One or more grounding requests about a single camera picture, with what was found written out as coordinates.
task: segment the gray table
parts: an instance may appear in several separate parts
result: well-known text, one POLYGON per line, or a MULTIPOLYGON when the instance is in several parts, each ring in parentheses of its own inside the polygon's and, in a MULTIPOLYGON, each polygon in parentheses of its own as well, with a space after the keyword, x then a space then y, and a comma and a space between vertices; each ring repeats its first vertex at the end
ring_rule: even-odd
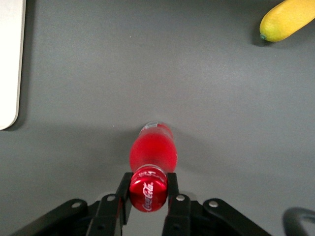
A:
MULTIPOLYGON (((183 193, 222 198, 275 236, 315 209, 315 22, 278 43, 278 0, 28 0, 20 114, 0 132, 0 235, 129 171, 139 129, 174 131, 183 193)), ((124 235, 160 235, 167 208, 124 235)))

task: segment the bottle label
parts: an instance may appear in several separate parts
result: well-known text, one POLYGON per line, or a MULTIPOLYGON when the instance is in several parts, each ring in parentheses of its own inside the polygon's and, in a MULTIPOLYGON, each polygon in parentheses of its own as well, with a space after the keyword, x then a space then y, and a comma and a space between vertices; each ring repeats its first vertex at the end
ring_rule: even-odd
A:
POLYGON ((142 207, 147 211, 152 210, 153 184, 153 182, 149 184, 143 183, 142 193, 144 195, 144 203, 142 207))

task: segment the lemon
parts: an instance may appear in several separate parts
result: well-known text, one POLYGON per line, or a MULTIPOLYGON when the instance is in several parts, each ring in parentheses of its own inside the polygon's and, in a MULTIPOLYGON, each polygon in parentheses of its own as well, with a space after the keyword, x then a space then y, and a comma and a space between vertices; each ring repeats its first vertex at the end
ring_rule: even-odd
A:
POLYGON ((315 18, 315 0, 285 0, 272 8, 260 23, 260 37, 278 42, 315 18))

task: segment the red bottle cap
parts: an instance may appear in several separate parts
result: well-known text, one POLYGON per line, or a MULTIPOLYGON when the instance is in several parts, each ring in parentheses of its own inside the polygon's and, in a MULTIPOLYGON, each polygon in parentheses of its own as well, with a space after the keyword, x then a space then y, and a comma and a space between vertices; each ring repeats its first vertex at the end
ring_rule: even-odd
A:
POLYGON ((158 167, 145 165, 132 176, 129 187, 132 205, 139 211, 160 209, 167 198, 167 177, 158 167))

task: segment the coca-cola bottle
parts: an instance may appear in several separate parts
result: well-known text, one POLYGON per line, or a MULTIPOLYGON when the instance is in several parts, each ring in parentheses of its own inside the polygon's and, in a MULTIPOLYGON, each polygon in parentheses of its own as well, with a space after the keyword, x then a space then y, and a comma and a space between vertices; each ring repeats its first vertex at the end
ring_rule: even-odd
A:
POLYGON ((144 212, 160 209, 167 198, 166 174, 174 172, 177 164, 170 128, 162 122, 147 123, 131 147, 129 161, 131 203, 144 212))

